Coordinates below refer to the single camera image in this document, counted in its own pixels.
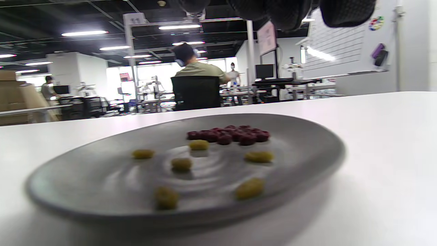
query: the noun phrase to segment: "plate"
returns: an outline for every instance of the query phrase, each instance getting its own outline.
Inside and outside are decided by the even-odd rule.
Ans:
[[[251,125],[271,139],[253,146],[211,144],[190,152],[186,134],[227,125]],[[153,149],[150,160],[134,160],[135,149]],[[249,151],[271,151],[266,165],[244,160]],[[254,215],[284,203],[289,191],[332,173],[343,159],[342,141],[326,128],[274,114],[228,114],[178,120],[108,137],[69,151],[39,167],[27,191],[37,204],[81,218],[139,219],[151,227],[200,225]],[[191,158],[190,173],[172,172],[173,158]],[[234,190],[259,177],[262,196],[236,201]],[[178,208],[156,209],[153,192],[172,187]]]

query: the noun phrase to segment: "cardboard box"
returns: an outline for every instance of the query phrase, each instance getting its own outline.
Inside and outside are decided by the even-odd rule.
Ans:
[[[9,110],[27,109],[27,106],[24,102],[9,103],[8,107],[9,107]]]
[[[0,81],[16,81],[17,74],[12,70],[0,70]]]
[[[36,91],[33,84],[26,84],[22,81],[0,81],[0,112],[47,106],[48,103]],[[52,121],[57,121],[53,112],[50,114]],[[27,124],[30,118],[33,118],[34,122],[42,122],[37,116],[38,113],[0,116],[0,126]]]

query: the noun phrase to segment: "person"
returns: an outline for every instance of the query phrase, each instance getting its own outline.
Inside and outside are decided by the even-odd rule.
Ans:
[[[194,49],[191,45],[183,43],[173,49],[177,60],[181,60],[185,68],[177,72],[175,77],[183,76],[215,76],[220,78],[220,84],[227,84],[229,77],[219,67],[201,63],[196,59]]]
[[[238,71],[235,71],[235,63],[231,63],[231,69],[232,71],[228,72],[228,77],[231,79],[231,86],[240,85],[241,77],[240,77],[240,73]]]
[[[41,94],[45,98],[45,100],[50,104],[51,98],[58,96],[53,91],[53,77],[52,76],[46,76],[45,77],[45,83],[41,86]]]

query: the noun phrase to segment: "fluorescent light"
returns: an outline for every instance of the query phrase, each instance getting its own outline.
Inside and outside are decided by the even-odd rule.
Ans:
[[[72,37],[72,36],[99,35],[105,33],[108,32],[107,31],[68,32],[68,33],[62,33],[61,35],[65,37]]]
[[[205,42],[204,41],[198,41],[198,42],[187,42],[187,44],[204,44]],[[179,42],[179,43],[173,43],[173,45],[174,46],[178,46],[178,45],[181,45],[181,44],[183,44],[182,42]]]
[[[129,59],[129,58],[143,58],[143,57],[151,57],[151,55],[136,55],[136,56],[125,56],[123,58]]]
[[[302,64],[306,63],[306,52],[305,52],[305,49],[301,49],[301,63]]]
[[[33,73],[33,72],[38,72],[38,69],[33,69],[33,70],[24,70],[24,71],[17,71],[15,72],[16,74],[24,74],[24,73]]]
[[[321,59],[324,59],[324,60],[327,60],[327,61],[334,61],[335,60],[335,57],[328,55],[326,53],[323,53],[321,51],[312,49],[311,47],[307,47],[307,51],[308,51],[308,54],[315,56],[315,57],[318,57],[318,58],[321,58]]]
[[[45,65],[45,64],[50,64],[53,62],[34,62],[34,63],[27,63],[25,64],[26,66],[38,66],[38,65]]]
[[[11,54],[0,55],[0,58],[7,58],[7,57],[13,57],[13,56],[17,56],[17,55],[11,55]]]
[[[149,62],[140,62],[138,64],[153,64],[153,63],[161,63],[162,61],[149,61]]]
[[[100,48],[100,50],[128,49],[128,48],[130,48],[130,46],[114,46],[114,47]]]
[[[173,30],[173,29],[187,29],[187,28],[198,28],[200,25],[182,25],[182,26],[161,26],[161,30]]]

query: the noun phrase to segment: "ceiling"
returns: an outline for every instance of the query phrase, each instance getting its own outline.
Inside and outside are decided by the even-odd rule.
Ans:
[[[15,54],[1,58],[0,66],[8,70],[40,69],[47,66],[29,67],[23,64],[46,61],[46,54],[80,52],[108,60],[110,67],[127,66],[126,50],[100,51],[102,47],[126,45],[122,15],[143,12],[149,22],[182,21],[187,16],[176,0],[0,0],[0,54]],[[206,19],[237,17],[226,0],[211,0],[206,8]],[[266,20],[254,22],[258,30]],[[199,28],[160,30],[158,26],[132,29],[136,54],[149,54],[150,59],[172,62],[172,43],[180,41],[204,41],[198,49],[206,50],[203,57],[209,59],[235,56],[244,40],[247,40],[244,21],[212,22]],[[65,32],[105,30],[104,35],[63,37]],[[304,37],[308,24],[293,33],[278,31],[278,37]]]

